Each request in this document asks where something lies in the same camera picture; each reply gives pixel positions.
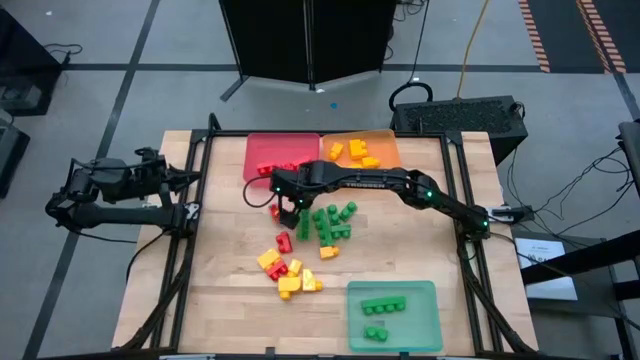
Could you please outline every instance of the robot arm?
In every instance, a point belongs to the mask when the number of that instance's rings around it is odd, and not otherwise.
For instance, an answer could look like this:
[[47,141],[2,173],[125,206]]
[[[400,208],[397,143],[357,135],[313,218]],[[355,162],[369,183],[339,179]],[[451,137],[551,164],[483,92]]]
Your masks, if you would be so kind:
[[[270,190],[278,196],[280,222],[295,228],[299,212],[311,207],[316,196],[341,188],[387,189],[398,194],[407,205],[418,209],[433,208],[459,221],[465,235],[487,238],[489,218],[481,206],[467,206],[438,188],[431,177],[418,170],[342,168],[326,161],[303,164],[297,171],[276,168],[271,175]],[[282,197],[294,204],[293,211],[282,207]]]
[[[90,164],[72,160],[65,186],[54,193],[45,207],[56,219],[56,226],[72,231],[93,228],[100,224],[157,225],[164,230],[183,229],[193,216],[195,204],[172,204],[170,192],[179,192],[200,178],[197,172],[167,168],[158,151],[143,148],[135,152],[142,161],[126,165],[119,159],[102,158]],[[108,203],[125,199],[143,199],[159,194],[161,207],[116,208],[95,204],[98,195]]]

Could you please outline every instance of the red tray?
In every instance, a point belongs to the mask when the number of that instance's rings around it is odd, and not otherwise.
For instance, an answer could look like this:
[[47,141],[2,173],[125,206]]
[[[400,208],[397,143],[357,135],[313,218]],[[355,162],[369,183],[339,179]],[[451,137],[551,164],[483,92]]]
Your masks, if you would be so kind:
[[[319,156],[320,136],[318,134],[249,134],[243,177],[245,181],[258,177],[258,164],[261,163],[284,164],[296,162],[304,157],[318,160]],[[269,179],[254,181],[251,186],[269,187]]]

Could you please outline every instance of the yellow block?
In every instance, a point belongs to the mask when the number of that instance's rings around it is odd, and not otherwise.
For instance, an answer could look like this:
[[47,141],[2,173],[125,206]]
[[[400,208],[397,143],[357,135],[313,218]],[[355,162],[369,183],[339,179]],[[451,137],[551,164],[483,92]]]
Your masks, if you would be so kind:
[[269,249],[266,253],[260,255],[258,258],[258,264],[260,264],[262,269],[266,270],[268,267],[273,265],[274,262],[278,261],[278,259],[280,259],[278,252],[275,249]]
[[337,246],[325,246],[320,248],[320,258],[329,259],[340,254],[340,249]]
[[371,156],[367,156],[365,158],[362,158],[362,167],[364,167],[365,169],[377,169],[380,167],[380,160]]
[[351,160],[360,160],[369,155],[367,143],[360,139],[349,140],[349,153]]
[[302,269],[302,262],[300,260],[292,259],[291,265],[289,265],[289,272],[287,273],[287,276],[298,276],[300,269]]
[[322,290],[322,281],[316,280],[313,273],[309,269],[302,270],[302,291],[320,291]]
[[333,143],[333,146],[331,147],[331,151],[329,151],[329,159],[333,161],[338,160],[338,158],[340,157],[340,154],[342,154],[342,149],[344,149],[344,145],[340,143]]
[[282,300],[291,299],[291,293],[300,290],[300,277],[284,277],[281,276],[278,278],[278,292],[280,293],[280,298]]

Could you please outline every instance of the wooden table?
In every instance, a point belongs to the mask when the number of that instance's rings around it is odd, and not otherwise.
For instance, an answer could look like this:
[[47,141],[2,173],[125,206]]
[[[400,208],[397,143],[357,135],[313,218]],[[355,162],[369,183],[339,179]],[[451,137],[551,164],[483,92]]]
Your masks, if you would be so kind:
[[[178,168],[184,168],[189,137],[189,131],[165,133],[161,152]],[[487,134],[463,133],[463,139],[476,203],[501,205]],[[422,170],[447,191],[437,139],[399,138],[397,143],[403,167]],[[451,219],[435,210],[416,211],[390,191],[343,189],[315,200],[313,208],[330,203],[341,208],[355,201],[359,209],[350,221],[353,235],[348,242],[340,241],[340,255],[330,260],[320,260],[315,235],[313,241],[295,242],[294,252],[283,258],[287,264],[292,257],[301,260],[325,289],[294,294],[290,302],[283,302],[276,284],[256,262],[264,251],[275,247],[274,237],[283,229],[272,223],[266,208],[254,209],[242,200],[245,146],[244,137],[213,141],[179,352],[260,354],[274,346],[278,354],[351,354],[345,306],[349,281],[431,280],[437,287],[442,354],[473,355]],[[450,148],[461,197],[464,192],[455,149]],[[249,191],[254,203],[267,196],[264,189]],[[492,224],[491,229],[511,235],[505,225]],[[138,246],[158,231],[143,226]],[[136,260],[114,346],[128,340],[155,306],[168,246],[169,239],[161,239]],[[485,241],[484,248],[496,305],[522,339],[537,348],[514,246],[493,237]],[[491,349],[486,313],[477,304],[484,347]],[[173,315],[174,310],[168,310],[162,344],[168,344]]]

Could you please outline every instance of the black box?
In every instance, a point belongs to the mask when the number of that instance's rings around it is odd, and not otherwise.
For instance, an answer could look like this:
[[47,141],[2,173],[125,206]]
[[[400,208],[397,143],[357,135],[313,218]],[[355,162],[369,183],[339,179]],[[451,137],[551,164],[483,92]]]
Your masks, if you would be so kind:
[[423,132],[486,131],[500,164],[529,134],[512,96],[396,105],[391,128]]
[[9,192],[13,174],[29,144],[29,136],[13,126],[0,125],[0,199]]

